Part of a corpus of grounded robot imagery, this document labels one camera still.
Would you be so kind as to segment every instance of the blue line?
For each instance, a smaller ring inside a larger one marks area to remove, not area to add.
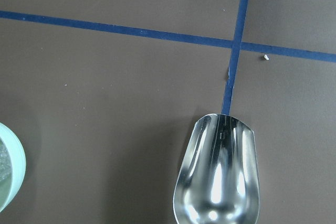
[[[263,52],[266,54],[284,55],[284,56],[292,56],[312,60],[336,62],[336,54],[329,54],[326,52],[306,51],[287,47],[276,47],[276,46],[268,46],[247,42],[242,43],[241,49],[253,52]]]
[[[134,27],[80,21],[80,20],[74,20],[74,19],[65,19],[65,18],[33,15],[33,14],[7,12],[3,10],[0,10],[0,18],[23,20],[23,21],[28,21],[28,22],[50,24],[50,25],[57,25],[57,26],[67,26],[67,27],[96,30],[96,31],[105,31],[108,33],[127,34],[127,35],[134,35],[134,36],[140,36],[140,37],[146,37],[146,38],[172,40],[172,41],[214,46],[214,47],[224,47],[224,48],[232,47],[232,41],[226,40],[226,39],[216,39],[216,38],[194,36],[194,35],[187,35],[187,34],[168,33],[165,31],[155,31],[155,30],[148,30],[148,29],[141,29],[141,28],[134,28]]]
[[[235,36],[234,36],[234,40],[232,44],[231,58],[230,58],[230,64],[229,64],[229,76],[226,82],[224,99],[223,99],[222,114],[229,115],[230,113],[232,94],[233,94],[233,88],[234,88],[235,79],[236,79],[236,72],[237,72],[238,59],[239,59],[239,53],[240,53],[240,46],[241,46],[242,38],[243,38],[247,4],[248,4],[248,0],[240,0],[239,2]]]

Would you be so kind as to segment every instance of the round container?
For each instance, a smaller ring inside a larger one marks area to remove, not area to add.
[[[19,139],[0,123],[0,212],[19,191],[25,171],[26,156]]]

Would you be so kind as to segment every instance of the shiny silver scoop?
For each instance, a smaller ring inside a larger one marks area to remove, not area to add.
[[[174,192],[178,224],[255,224],[259,180],[253,131],[228,115],[194,127]]]

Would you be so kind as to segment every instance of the metal scoop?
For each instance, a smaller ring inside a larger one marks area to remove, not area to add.
[[[173,199],[178,224],[255,224],[259,180],[253,131],[228,115],[199,119]]]

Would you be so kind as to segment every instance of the light green bowl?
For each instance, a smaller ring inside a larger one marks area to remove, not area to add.
[[[1,163],[10,161],[9,174],[0,181],[1,212],[12,201],[22,185],[26,172],[26,156],[17,136],[2,123],[0,123],[0,145],[4,145],[7,150],[7,153],[0,156]]]

